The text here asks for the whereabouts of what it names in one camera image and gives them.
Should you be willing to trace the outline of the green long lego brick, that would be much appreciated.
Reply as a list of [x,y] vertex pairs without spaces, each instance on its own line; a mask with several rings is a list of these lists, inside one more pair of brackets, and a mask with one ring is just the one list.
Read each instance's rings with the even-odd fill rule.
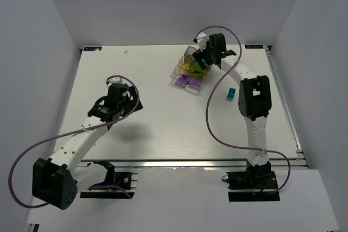
[[192,70],[194,71],[194,73],[198,73],[201,74],[203,76],[206,75],[206,71],[200,66],[200,65],[192,65]]

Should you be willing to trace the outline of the purple long lego brick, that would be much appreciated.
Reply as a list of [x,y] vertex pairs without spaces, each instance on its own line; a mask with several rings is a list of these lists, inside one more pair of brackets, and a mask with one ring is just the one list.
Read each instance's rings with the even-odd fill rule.
[[201,87],[201,84],[202,84],[202,82],[200,80],[195,79],[195,78],[191,78],[188,82],[189,86],[194,86],[196,88]]

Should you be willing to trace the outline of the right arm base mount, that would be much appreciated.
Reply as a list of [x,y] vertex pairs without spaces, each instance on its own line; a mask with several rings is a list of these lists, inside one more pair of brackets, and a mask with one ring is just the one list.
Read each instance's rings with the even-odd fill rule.
[[244,171],[227,172],[221,180],[228,184],[230,202],[279,202],[278,183],[271,164],[252,166]]

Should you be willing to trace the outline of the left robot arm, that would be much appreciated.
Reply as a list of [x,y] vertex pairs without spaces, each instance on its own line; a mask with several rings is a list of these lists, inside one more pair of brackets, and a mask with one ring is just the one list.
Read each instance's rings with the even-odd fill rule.
[[39,158],[34,163],[32,195],[65,210],[84,190],[122,190],[110,162],[95,160],[83,169],[78,165],[116,122],[141,109],[135,86],[109,84],[107,95],[95,102],[78,132],[71,134],[69,140],[47,159]]

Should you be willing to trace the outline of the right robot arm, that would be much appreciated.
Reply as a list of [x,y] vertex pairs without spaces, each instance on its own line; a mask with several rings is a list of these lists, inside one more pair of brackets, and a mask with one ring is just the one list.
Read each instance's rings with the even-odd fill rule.
[[247,165],[269,165],[265,131],[272,107],[269,78],[253,73],[241,63],[241,54],[227,49],[222,33],[209,36],[198,33],[194,43],[198,44],[198,50],[193,57],[202,68],[216,65],[224,71],[224,76],[230,76],[238,84],[238,108],[247,127]]

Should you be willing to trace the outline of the purple sloped lego brick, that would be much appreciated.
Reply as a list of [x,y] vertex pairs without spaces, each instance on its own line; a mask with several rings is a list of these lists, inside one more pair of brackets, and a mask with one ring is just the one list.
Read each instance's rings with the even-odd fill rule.
[[178,79],[175,81],[175,85],[181,87],[181,88],[186,88],[188,85],[188,82],[191,78],[187,75],[181,74]]

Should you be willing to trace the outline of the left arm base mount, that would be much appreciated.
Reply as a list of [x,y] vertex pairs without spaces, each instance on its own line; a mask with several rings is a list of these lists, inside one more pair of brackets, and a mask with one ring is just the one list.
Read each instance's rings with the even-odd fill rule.
[[132,199],[136,188],[137,173],[117,171],[108,161],[96,160],[87,167],[101,167],[106,171],[100,183],[89,186],[80,193],[84,199]]

